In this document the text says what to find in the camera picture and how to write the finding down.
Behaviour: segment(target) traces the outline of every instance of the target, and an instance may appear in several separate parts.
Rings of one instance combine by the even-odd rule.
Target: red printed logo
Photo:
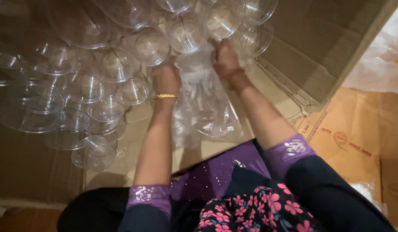
[[[344,145],[348,140],[348,136],[345,133],[343,133],[342,131],[337,131],[333,135],[333,140],[338,145]]]
[[[398,183],[392,183],[388,185],[388,192],[395,198],[398,199]]]

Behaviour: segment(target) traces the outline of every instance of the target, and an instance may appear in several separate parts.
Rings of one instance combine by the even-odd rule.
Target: plastic bag
[[[398,8],[342,86],[398,93]]]
[[[387,204],[381,203],[379,201],[374,201],[372,196],[375,194],[375,184],[366,183],[366,182],[357,182],[351,183],[351,187],[353,187],[356,191],[358,191],[362,196],[367,198],[375,207],[381,211],[385,217],[388,217],[388,207]]]
[[[173,109],[173,141],[176,147],[198,148],[202,140],[239,141],[242,126],[211,63],[213,46],[204,44],[181,54],[182,89]]]

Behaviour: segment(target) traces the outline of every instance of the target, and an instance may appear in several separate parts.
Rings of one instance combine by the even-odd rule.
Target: cardboard floor
[[[292,124],[347,182],[374,184],[374,199],[381,201],[380,158],[398,154],[398,94],[341,87],[321,112]],[[36,232],[55,231],[50,224],[55,226],[60,212],[48,220],[45,211],[5,215],[0,232],[18,231],[14,226],[20,223]]]

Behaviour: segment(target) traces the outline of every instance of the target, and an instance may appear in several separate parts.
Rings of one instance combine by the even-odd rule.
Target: cardboard box flap
[[[84,170],[75,167],[70,157],[71,151],[45,146],[41,134],[19,132],[0,123],[0,204],[71,201],[84,189]]]
[[[397,6],[398,0],[280,1],[268,21],[275,38],[260,62],[271,65],[277,84],[290,82],[309,96],[300,96],[302,109],[318,111]]]

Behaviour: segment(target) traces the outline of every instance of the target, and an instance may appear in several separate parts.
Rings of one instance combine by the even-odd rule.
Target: bracelet
[[[158,98],[178,98],[175,94],[157,94],[153,99],[158,99]]]

